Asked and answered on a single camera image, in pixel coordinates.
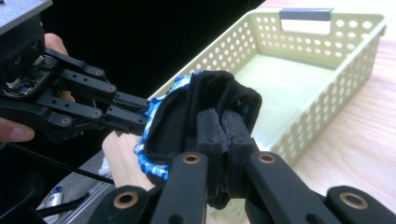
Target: white plastic basket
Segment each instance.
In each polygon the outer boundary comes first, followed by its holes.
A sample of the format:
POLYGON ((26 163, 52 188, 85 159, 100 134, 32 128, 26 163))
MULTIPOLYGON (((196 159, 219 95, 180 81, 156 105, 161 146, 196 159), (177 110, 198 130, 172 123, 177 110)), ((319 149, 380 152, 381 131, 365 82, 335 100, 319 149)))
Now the white plastic basket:
MULTIPOLYGON (((258 91, 263 103, 252 136, 261 150, 271 150, 293 165, 371 75, 386 23, 383 15, 327 8, 255 9, 176 76, 226 70, 258 91), (288 21, 311 23, 307 32, 286 31, 288 21)), ((176 76, 151 97, 164 95, 176 76)), ((232 217, 233 223, 246 221, 242 201, 232 200, 230 207, 232 212, 209 210, 207 223, 219 223, 219 213, 232 217)))

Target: wooden table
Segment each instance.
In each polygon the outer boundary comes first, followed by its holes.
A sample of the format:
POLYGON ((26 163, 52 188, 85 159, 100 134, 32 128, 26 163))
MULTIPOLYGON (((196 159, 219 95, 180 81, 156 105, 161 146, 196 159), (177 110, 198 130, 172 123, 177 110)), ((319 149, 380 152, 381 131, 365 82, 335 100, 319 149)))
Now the wooden table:
MULTIPOLYGON (((267 0, 260 7, 332 7, 396 16, 385 0, 267 0)), ((395 75, 396 20, 391 19, 370 79, 293 165, 312 190, 325 195, 330 187, 351 186, 396 213, 395 75)))

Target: cable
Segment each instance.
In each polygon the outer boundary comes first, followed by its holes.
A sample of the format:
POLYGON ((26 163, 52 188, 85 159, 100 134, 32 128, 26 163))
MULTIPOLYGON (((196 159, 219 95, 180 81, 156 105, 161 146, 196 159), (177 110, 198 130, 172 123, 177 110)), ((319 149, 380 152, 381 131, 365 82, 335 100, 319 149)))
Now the cable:
POLYGON ((7 145, 10 146, 11 148, 14 148, 17 152, 20 152, 21 154, 27 155, 27 156, 29 156, 29 157, 31 157, 33 159, 39 160, 39 161, 43 161, 43 162, 45 162, 45 163, 47 163, 49 165, 64 169, 64 170, 66 170, 68 172, 74 172, 74 173, 77 173, 79 175, 85 175, 85 176, 90 177, 92 179, 103 181, 103 182, 105 182, 107 184, 114 185, 114 181, 112 179, 109 179, 109 178, 103 177, 101 175, 96 175, 96 174, 93 174, 93 173, 78 169, 76 167, 73 167, 73 166, 70 166, 68 164, 65 164, 65 163, 63 163, 61 161, 56 161, 56 160, 54 160, 52 158, 43 156, 43 155, 41 155, 39 153, 36 153, 36 152, 34 152, 32 150, 29 150, 26 147, 21 147, 21 146, 19 146, 17 144, 7 143, 7 145))

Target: black plastic part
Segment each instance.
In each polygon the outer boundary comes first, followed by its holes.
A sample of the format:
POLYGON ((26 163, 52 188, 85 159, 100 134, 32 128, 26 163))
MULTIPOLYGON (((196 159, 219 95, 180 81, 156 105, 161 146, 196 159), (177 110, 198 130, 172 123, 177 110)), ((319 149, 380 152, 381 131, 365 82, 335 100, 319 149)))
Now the black plastic part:
POLYGON ((108 82, 67 69, 60 74, 60 77, 65 85, 65 90, 82 96, 89 96, 91 99, 104 104, 110 104, 117 93, 117 88, 108 82))
POLYGON ((13 82, 44 52, 40 15, 0 36, 0 80, 13 82))
POLYGON ((70 137, 71 117, 33 105, 8 99, 0 100, 0 117, 14 120, 42 131, 51 142, 59 143, 70 137))
POLYGON ((275 223, 341 223, 275 153, 253 153, 247 169, 275 223))
POLYGON ((221 126, 229 144, 225 171, 227 192, 231 198, 246 198, 248 174, 245 167, 249 163, 250 155, 259 149, 239 114, 225 110, 221 126))
POLYGON ((149 203, 148 193, 139 187, 113 189, 93 212, 89 224, 138 224, 149 203))
POLYGON ((150 223, 204 223, 206 176, 204 154, 184 152, 177 155, 150 223))
POLYGON ((116 106, 108 108, 102 124, 121 132, 142 135, 145 130, 148 118, 136 113, 123 110, 116 106))
POLYGON ((387 207, 369 194, 352 187, 329 189, 325 203, 342 223, 396 223, 395 214, 387 207))
POLYGON ((99 78, 102 81, 106 81, 105 71, 101 68, 90 66, 83 61, 64 55, 61 52, 58 52, 54 49, 46 49, 45 53, 57 59, 62 64, 62 67, 64 67, 65 69, 74 70, 83 73, 84 75, 88 75, 90 77, 95 77, 95 78, 99 78))
POLYGON ((144 113, 149 109, 149 101, 123 92, 117 92, 113 105, 134 111, 136 114, 144 113))
POLYGON ((216 199, 223 184, 223 152, 227 151, 227 140, 219 125, 214 109, 207 109, 197 115, 197 150, 207 156, 207 198, 216 199))
POLYGON ((55 110, 62 111, 73 117, 87 119, 87 120, 99 120, 102 117, 102 110, 87 105, 81 105, 66 101, 64 99, 43 94, 37 100, 39 105, 43 105, 55 110))

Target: human hand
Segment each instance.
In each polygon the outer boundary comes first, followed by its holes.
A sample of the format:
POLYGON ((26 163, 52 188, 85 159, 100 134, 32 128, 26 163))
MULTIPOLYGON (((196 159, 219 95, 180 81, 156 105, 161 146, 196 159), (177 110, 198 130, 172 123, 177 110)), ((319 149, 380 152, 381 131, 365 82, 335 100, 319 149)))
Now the human hand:
MULTIPOLYGON (((45 34, 45 44, 49 49, 54 49, 67 55, 62 39, 55 34, 45 34)), ((64 91, 60 98, 75 102, 70 91, 64 91)), ((23 124, 0 118, 0 142, 27 142, 35 137, 35 131, 23 124)))

